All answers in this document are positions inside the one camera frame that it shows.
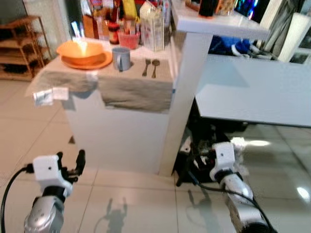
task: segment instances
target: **orange bowl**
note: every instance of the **orange bowl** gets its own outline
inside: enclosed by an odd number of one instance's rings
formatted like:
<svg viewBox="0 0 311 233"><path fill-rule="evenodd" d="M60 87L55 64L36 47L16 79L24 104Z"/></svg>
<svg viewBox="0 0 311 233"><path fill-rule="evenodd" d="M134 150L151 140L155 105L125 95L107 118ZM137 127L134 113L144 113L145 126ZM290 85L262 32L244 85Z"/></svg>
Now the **orange bowl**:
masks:
<svg viewBox="0 0 311 233"><path fill-rule="evenodd" d="M56 50L59 55L70 58L77 65L95 63L103 51L100 43L72 40L61 44Z"/></svg>

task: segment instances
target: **orange plate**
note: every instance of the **orange plate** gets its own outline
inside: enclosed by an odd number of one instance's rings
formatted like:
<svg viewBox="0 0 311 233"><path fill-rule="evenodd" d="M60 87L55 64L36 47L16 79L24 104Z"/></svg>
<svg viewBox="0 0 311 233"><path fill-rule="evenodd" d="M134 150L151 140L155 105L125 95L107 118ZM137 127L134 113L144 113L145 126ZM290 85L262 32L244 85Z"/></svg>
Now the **orange plate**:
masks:
<svg viewBox="0 0 311 233"><path fill-rule="evenodd" d="M100 69L112 62L112 53L104 51L101 56L99 56L98 60L93 64L87 65L77 65L70 62L70 58L62 56L62 62L68 67L74 69Z"/></svg>

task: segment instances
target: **paper tag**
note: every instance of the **paper tag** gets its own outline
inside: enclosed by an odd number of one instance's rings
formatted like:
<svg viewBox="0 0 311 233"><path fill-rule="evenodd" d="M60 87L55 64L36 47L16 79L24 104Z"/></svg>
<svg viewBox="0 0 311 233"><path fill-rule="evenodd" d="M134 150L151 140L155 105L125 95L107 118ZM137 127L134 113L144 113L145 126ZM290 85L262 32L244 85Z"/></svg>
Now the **paper tag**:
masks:
<svg viewBox="0 0 311 233"><path fill-rule="evenodd" d="M34 93L35 106L53 105L52 89Z"/></svg>
<svg viewBox="0 0 311 233"><path fill-rule="evenodd" d="M54 100L68 100L69 90L68 87L53 87L53 99Z"/></svg>

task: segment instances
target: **black cable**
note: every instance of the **black cable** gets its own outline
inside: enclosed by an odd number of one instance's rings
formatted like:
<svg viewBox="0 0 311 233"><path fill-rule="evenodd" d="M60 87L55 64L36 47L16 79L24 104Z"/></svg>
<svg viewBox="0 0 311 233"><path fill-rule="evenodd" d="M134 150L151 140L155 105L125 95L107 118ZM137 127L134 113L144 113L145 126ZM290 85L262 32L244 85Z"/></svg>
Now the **black cable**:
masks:
<svg viewBox="0 0 311 233"><path fill-rule="evenodd" d="M16 177L22 173L23 171L27 171L27 167L23 167L21 168L20 170L18 170L14 176L10 179L8 185L6 186L6 189L4 191L4 194L3 194L3 198L2 198L2 203L1 203L1 213L0 213L0 218L1 218L1 232L2 233L5 233L5 225L4 225L4 210L5 210L5 202L6 202L6 198L8 196L8 193L9 193L9 190L10 190L10 187L13 183L13 181L16 179Z"/></svg>
<svg viewBox="0 0 311 233"><path fill-rule="evenodd" d="M267 222L267 225L271 231L271 233L276 233L276 230L273 228L273 226L271 225L271 222L269 221L268 217L266 216L266 214L264 213L264 211L261 209L261 207L258 205L258 203L255 200L250 199L249 197L243 195L242 193L238 193L235 191L231 191L231 190L226 190L226 189L220 189L220 188L212 188L212 187L207 187L205 185L202 185L199 183L199 181L196 179L196 177L192 174L191 171L188 171L189 175L191 176L191 178L193 179L194 183L196 185L198 185L199 187L206 189L208 191L214 191L214 192L221 192L221 193L229 193L229 194L235 194L238 195L246 200L248 200L250 203L252 203L261 213L262 217L264 218L264 220Z"/></svg>

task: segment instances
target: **tiled floor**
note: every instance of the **tiled floor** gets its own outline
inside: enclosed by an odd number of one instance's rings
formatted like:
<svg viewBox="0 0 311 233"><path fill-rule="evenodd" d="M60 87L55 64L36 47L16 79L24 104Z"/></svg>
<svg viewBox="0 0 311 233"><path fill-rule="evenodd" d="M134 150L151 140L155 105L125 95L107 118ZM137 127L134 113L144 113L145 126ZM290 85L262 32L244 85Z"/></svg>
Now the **tiled floor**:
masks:
<svg viewBox="0 0 311 233"><path fill-rule="evenodd" d="M60 103L35 108L25 98L27 83L0 81L0 193L14 171L38 155L64 152L74 166L78 149ZM311 232L311 203L297 188L311 194L311 130L267 125L249 126L244 164L252 187L279 233ZM233 233L222 195L192 184L175 187L175 177L96 170L86 167L65 202L64 233ZM23 232L23 221L40 195L33 175L22 174L10 190L7 232Z"/></svg>

